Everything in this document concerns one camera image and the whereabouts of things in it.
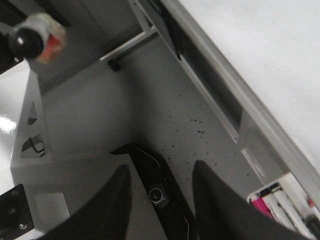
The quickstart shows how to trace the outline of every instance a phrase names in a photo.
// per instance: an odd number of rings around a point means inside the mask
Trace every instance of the camera lens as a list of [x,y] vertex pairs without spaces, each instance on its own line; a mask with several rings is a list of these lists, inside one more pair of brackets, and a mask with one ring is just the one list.
[[152,189],[149,193],[149,198],[150,198],[151,202],[153,202],[155,204],[160,202],[163,198],[162,191],[158,188]]

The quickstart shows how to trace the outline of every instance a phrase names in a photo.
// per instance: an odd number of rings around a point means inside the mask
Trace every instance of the gray floor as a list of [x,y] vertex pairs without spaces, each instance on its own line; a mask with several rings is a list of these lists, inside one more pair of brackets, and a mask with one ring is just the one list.
[[144,144],[165,157],[192,211],[196,160],[206,161],[244,198],[262,186],[158,37],[120,64],[113,72],[96,62],[43,96],[56,161]]

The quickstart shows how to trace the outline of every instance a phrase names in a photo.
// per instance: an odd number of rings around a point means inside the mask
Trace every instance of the black mount plate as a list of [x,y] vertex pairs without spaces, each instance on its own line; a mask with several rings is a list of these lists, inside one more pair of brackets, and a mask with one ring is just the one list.
[[129,154],[168,240],[195,240],[195,218],[165,159],[138,144],[124,145],[112,154]]
[[0,196],[0,239],[14,240],[32,229],[26,192],[19,184]]

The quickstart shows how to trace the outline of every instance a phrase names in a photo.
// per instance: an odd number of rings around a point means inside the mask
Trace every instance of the marker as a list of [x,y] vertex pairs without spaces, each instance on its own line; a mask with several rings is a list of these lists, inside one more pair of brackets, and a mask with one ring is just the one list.
[[312,210],[313,214],[320,220],[320,212],[315,206],[314,201],[311,198],[308,198],[307,201],[309,208]]
[[250,202],[261,213],[263,213],[264,215],[268,216],[271,219],[274,219],[274,217],[270,212],[270,209],[267,207],[264,200],[258,194],[253,195],[250,199]]
[[301,220],[297,210],[294,208],[292,201],[289,199],[287,194],[281,189],[275,189],[273,192],[274,197],[282,206],[283,210],[287,214],[287,216],[291,219],[292,224],[296,228],[298,232],[300,232],[303,236],[316,240],[316,237],[311,234],[309,229],[306,227],[304,222]]
[[262,199],[266,206],[270,209],[273,218],[278,223],[292,231],[296,231],[295,226],[292,224],[283,208],[278,205],[278,201],[272,193],[262,196]]

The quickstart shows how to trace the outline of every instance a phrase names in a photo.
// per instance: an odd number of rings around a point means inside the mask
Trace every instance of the black knob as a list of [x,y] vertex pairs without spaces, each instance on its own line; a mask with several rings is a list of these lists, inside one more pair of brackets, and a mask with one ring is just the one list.
[[9,36],[9,46],[16,57],[36,58],[44,50],[44,42],[39,33],[22,27]]

